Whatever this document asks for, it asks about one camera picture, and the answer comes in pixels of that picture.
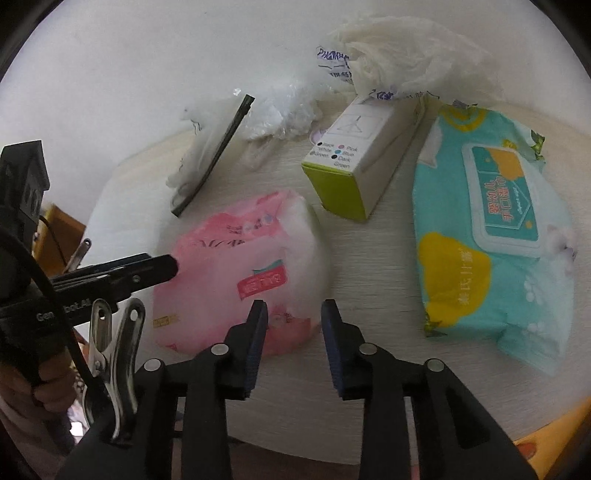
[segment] red label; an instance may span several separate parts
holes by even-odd
[[[238,293],[240,299],[256,295],[265,290],[280,287],[287,282],[285,267],[279,265],[271,270],[260,272],[252,277],[245,278],[238,282]]]

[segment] white wall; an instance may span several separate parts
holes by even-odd
[[[468,35],[501,62],[509,101],[591,134],[591,82],[529,0],[64,0],[0,83],[0,144],[41,138],[46,199],[84,222],[112,169],[185,129],[197,96],[298,77],[361,10]]]

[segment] wooden table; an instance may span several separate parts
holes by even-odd
[[[344,105],[323,105],[330,124]],[[516,439],[572,408],[591,393],[591,138],[535,113],[501,109],[546,135],[547,178],[569,203],[580,234],[576,318],[567,358],[547,377],[498,351],[492,341],[433,342],[423,335],[411,189],[414,163],[429,129],[424,122],[374,214],[353,223],[325,211],[301,170],[311,148],[307,138],[288,142],[259,171],[236,158],[234,145],[205,188],[179,220],[170,213],[172,192],[164,182],[188,148],[191,131],[171,137],[122,163],[105,187],[87,227],[93,246],[85,265],[127,255],[169,252],[179,234],[230,203],[255,194],[292,187],[314,207],[332,248],[333,297],[343,319],[359,325],[366,340],[397,357],[422,363],[445,361]],[[152,290],[137,294],[151,316]],[[153,341],[150,322],[138,353],[166,362],[186,359]],[[359,460],[362,404],[342,402],[332,387],[322,336],[299,351],[263,360],[256,389],[246,402],[229,402],[229,434],[279,452],[339,463]]]

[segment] gripper logo text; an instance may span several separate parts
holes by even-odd
[[[90,301],[90,299],[85,299],[81,301],[75,301],[72,305],[69,306],[64,305],[64,310],[66,311],[66,313],[71,313],[75,312],[76,310],[84,309],[90,306],[92,306],[92,302]],[[37,320],[39,322],[44,322],[45,320],[52,320],[55,317],[56,315],[53,312],[37,313]]]

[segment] sanitary pad package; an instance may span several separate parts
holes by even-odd
[[[178,274],[154,289],[154,337],[195,355],[223,342],[246,320],[253,300],[267,302],[264,355],[292,351],[320,323],[330,254],[314,210],[280,190],[234,203],[181,236]]]

